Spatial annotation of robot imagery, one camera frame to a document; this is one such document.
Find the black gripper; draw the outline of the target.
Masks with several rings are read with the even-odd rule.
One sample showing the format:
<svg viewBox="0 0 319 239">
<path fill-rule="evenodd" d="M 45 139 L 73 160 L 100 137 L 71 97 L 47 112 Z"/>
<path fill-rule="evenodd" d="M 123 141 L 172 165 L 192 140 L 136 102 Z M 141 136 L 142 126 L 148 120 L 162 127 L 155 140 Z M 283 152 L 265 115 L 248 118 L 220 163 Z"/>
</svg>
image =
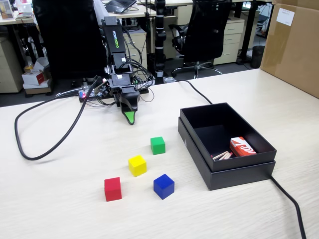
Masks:
<svg viewBox="0 0 319 239">
<path fill-rule="evenodd" d="M 135 113 L 138 110 L 140 92 L 132 84 L 129 74 L 114 74 L 109 79 L 109 94 L 120 102 L 122 114 L 130 125 L 135 123 Z"/>
</svg>

